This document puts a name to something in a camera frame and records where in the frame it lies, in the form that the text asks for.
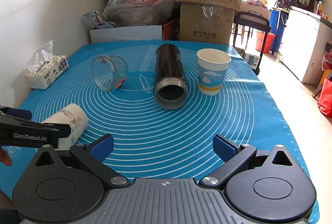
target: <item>black thermos bottle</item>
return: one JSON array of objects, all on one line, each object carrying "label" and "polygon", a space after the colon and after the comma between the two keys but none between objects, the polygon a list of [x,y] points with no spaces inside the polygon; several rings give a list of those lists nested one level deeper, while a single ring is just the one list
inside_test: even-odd
[{"label": "black thermos bottle", "polygon": [[173,44],[163,44],[156,53],[154,97],[161,107],[178,109],[188,95],[179,49]]}]

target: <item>tissue pack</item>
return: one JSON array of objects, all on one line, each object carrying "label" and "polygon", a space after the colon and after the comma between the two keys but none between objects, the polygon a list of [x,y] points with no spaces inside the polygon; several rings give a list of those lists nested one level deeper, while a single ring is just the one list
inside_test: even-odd
[{"label": "tissue pack", "polygon": [[36,71],[27,74],[31,88],[48,88],[66,69],[68,61],[65,55],[56,55],[45,61]]}]

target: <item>circular black cover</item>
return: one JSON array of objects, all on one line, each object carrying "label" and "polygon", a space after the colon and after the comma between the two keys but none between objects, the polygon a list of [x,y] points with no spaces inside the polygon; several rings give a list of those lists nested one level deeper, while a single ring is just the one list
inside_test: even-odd
[{"label": "circular black cover", "polygon": [[251,219],[288,223],[308,216],[316,191],[307,176],[273,165],[268,172],[261,167],[235,175],[226,185],[225,196]]},{"label": "circular black cover", "polygon": [[92,211],[104,195],[101,181],[86,171],[40,168],[44,172],[23,174],[13,190],[14,204],[23,218],[67,223]]}]

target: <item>human hand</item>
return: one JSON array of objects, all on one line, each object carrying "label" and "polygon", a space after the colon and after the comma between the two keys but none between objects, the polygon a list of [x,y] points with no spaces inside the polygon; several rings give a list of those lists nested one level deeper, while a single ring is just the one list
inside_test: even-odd
[{"label": "human hand", "polygon": [[0,162],[5,164],[6,166],[12,165],[12,160],[10,159],[8,152],[4,149],[0,149]]}]

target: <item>metal screw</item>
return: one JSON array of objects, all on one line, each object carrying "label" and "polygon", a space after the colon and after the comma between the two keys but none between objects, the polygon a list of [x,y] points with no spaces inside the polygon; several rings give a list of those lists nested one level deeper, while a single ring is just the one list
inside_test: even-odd
[{"label": "metal screw", "polygon": [[127,178],[122,176],[116,176],[111,179],[111,183],[114,185],[123,185],[127,182]]},{"label": "metal screw", "polygon": [[204,177],[202,179],[202,182],[206,185],[216,185],[218,184],[219,180],[215,177]]}]

